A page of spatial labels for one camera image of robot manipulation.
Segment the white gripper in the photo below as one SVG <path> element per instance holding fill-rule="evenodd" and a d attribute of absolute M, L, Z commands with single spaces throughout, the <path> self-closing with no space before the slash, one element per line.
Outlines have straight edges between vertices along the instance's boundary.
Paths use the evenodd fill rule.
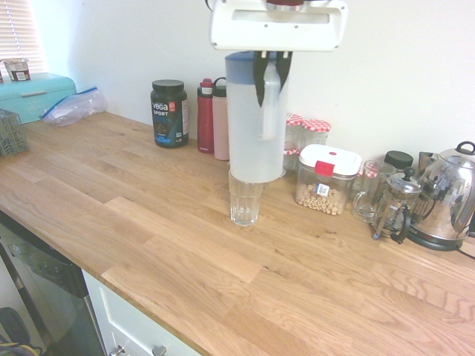
<path fill-rule="evenodd" d="M 336 49 L 347 17 L 344 1 L 213 1 L 210 42 L 217 50 L 256 50 L 253 78 L 261 107 L 267 51 L 277 51 L 275 67 L 282 90 L 292 52 Z"/>

